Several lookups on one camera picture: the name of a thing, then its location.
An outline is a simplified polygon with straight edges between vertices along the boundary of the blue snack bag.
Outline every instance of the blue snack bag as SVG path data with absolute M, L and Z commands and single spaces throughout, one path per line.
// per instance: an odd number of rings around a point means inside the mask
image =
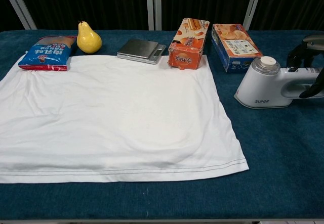
M 18 66 L 25 70 L 66 71 L 76 36 L 46 36 L 34 44 Z

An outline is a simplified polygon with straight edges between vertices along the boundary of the kitchen scale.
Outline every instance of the kitchen scale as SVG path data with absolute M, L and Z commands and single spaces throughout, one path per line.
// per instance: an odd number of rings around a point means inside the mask
M 166 46 L 158 42 L 131 38 L 117 52 L 117 57 L 132 61 L 156 64 Z

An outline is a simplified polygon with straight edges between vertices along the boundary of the white cloth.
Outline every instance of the white cloth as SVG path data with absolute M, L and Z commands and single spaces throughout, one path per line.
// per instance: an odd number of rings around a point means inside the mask
M 0 82 L 0 183 L 183 181 L 249 169 L 203 56 L 198 70 L 115 56 Z

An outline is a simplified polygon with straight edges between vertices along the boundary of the blue tablecloth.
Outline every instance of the blue tablecloth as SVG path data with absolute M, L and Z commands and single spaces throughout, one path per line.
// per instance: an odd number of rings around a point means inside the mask
M 175 34 L 98 33 L 103 39 L 98 54 L 105 55 L 116 55 L 129 38 L 169 45 Z M 311 31 L 249 33 L 264 55 L 284 66 L 288 52 Z M 76 31 L 0 33 L 0 78 L 39 37 L 49 34 Z M 184 182 L 1 184 L 0 219 L 324 218 L 324 100 L 295 100 L 282 109 L 245 108 L 233 98 L 244 75 L 225 73 L 210 37 L 205 53 L 249 171 Z

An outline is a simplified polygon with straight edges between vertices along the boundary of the black curtain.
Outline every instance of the black curtain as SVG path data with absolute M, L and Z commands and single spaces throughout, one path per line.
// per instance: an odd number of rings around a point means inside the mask
M 146 0 L 24 0 L 38 29 L 148 29 Z
M 259 0 L 250 29 L 324 30 L 324 0 Z
M 183 18 L 211 23 L 240 23 L 250 0 L 162 0 L 162 29 L 177 30 Z
M 0 0 L 1 14 L 0 19 L 0 32 L 6 30 L 24 29 L 24 26 L 20 22 L 14 8 L 9 0 Z

